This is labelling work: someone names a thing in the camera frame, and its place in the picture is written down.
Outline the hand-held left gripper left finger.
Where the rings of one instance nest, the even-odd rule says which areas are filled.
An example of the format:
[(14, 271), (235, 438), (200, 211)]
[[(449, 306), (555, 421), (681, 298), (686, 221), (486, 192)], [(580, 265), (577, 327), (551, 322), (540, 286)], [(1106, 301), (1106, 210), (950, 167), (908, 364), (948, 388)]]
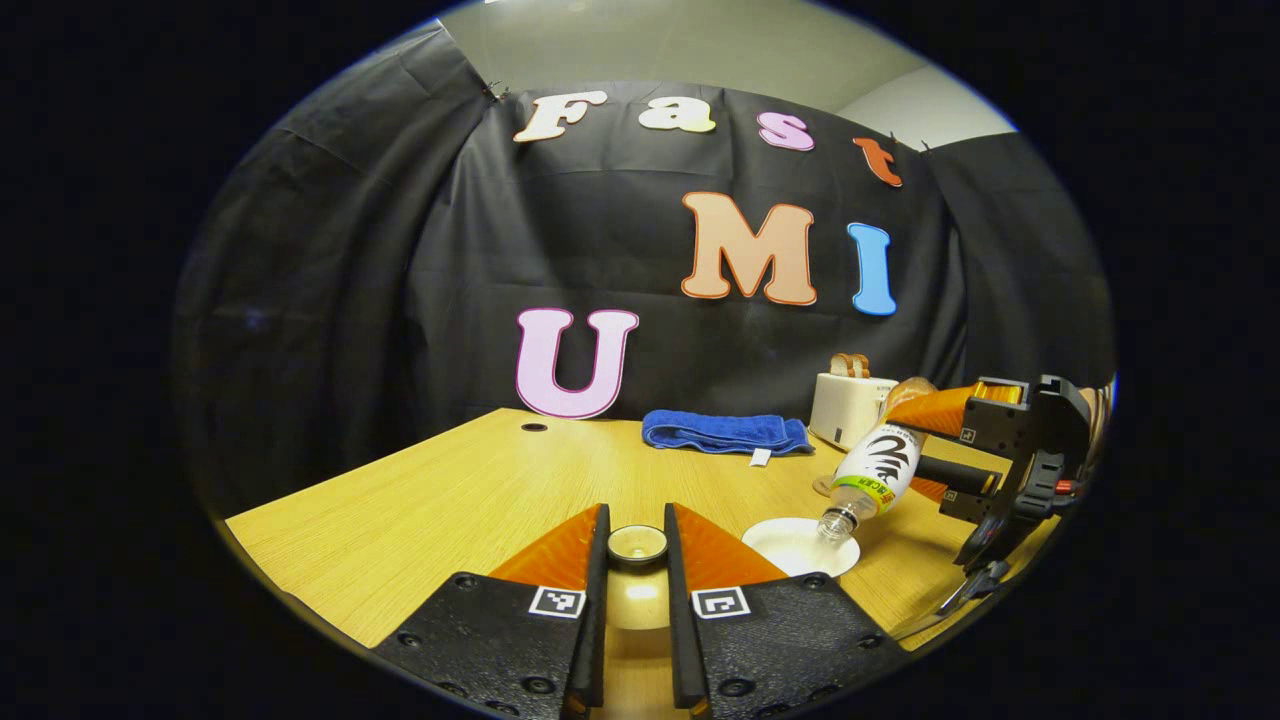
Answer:
[(486, 574), (452, 574), (374, 653), (494, 717), (590, 717), (605, 702), (609, 532), (596, 503)]

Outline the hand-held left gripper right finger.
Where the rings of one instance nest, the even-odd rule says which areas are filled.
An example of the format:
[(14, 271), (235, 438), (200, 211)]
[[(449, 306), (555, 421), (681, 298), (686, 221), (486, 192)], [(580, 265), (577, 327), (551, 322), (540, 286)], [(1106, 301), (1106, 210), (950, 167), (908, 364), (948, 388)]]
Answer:
[(675, 705), (694, 719), (819, 717), (905, 665), (905, 650), (823, 571), (790, 577), (667, 503)]

